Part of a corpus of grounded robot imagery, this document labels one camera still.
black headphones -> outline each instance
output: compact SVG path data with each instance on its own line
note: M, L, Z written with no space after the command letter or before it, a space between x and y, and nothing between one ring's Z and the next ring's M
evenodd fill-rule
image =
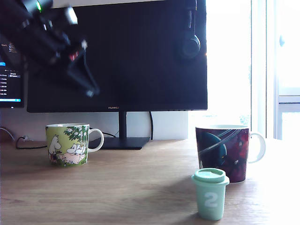
M181 44L181 55L184 59L189 60L196 57L200 51L200 41L195 34L197 0L186 0L186 10L188 14L188 24Z

cartoon illustration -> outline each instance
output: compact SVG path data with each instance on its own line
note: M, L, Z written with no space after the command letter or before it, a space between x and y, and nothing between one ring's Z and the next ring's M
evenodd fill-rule
M58 135L55 135L49 148L49 158L51 162L59 165L67 166L82 165L87 162L87 140L89 135L89 126L72 126L67 127L64 130L64 134L69 137L69 140L76 140L71 146L64 146L63 153L57 151L61 148L61 145L54 146L54 143L58 143Z
M70 153L70 154L75 153L77 150L77 147L78 147L78 145L74 143L71 148L67 149L67 153Z
M67 127L64 134L66 134L71 141L77 139L78 142L85 143L88 140L89 126Z
M249 133L246 129L209 130L198 134L199 167L226 171L232 182L243 180L247 166Z
M85 157L85 155L65 153L63 155L58 155L58 157L64 163L79 164L79 162Z
M85 145L78 145L77 150L76 150L76 154L83 155L84 152L85 152Z
M56 152L52 154L53 162L56 163L57 157L56 157Z
M86 156L86 146L84 144L73 143L72 147L67 149L67 153L58 155L59 159L64 163L79 164Z
M51 162L53 162L53 163L56 162L56 159L57 159L56 154L61 153L60 151L56 152L56 150L59 150L59 149L61 149L61 144L58 141L58 135L54 135L54 137L52 138L49 150L48 150L48 153L49 153L48 155L49 155L49 159Z

mint green container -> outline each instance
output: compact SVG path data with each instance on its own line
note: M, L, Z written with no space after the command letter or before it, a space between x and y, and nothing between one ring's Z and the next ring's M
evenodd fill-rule
M203 219L220 220L224 213L225 188L229 178L225 171L204 168L195 172L198 214Z

number 2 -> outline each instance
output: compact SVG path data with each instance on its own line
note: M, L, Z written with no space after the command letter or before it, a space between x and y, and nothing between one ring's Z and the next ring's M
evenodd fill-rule
M207 193L205 193L204 197L209 198L204 203L204 205L206 207L217 207L218 206L217 203L213 203L214 201L216 201L218 199L217 193L207 192Z

computer screen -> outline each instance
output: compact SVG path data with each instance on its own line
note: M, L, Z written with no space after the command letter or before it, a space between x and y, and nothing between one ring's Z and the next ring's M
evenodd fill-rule
M0 34L0 108L24 107L21 55L15 46Z
M29 74L27 111L117 112L207 109L206 6L198 1L195 30L201 49L178 54L187 26L185 1L166 0L74 7L85 37L86 62L100 87L92 98L56 74Z

